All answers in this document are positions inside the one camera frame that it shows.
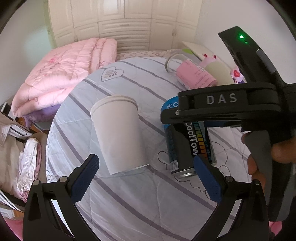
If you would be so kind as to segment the right hand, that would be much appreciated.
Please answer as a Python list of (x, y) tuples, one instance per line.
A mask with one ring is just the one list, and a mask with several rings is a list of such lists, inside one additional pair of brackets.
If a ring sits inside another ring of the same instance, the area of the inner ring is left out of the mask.
[[(293, 163), (295, 164), (296, 161), (296, 139), (292, 137), (290, 140), (283, 141), (277, 144), (274, 144), (271, 148), (271, 155), (274, 161), (279, 163), (288, 164)], [(257, 163), (255, 162), (254, 158), (250, 155), (247, 159), (248, 164), (248, 174), (252, 176), (252, 180), (257, 179), (260, 181), (262, 189), (265, 189), (266, 178), (265, 176), (259, 171), (257, 167)]]

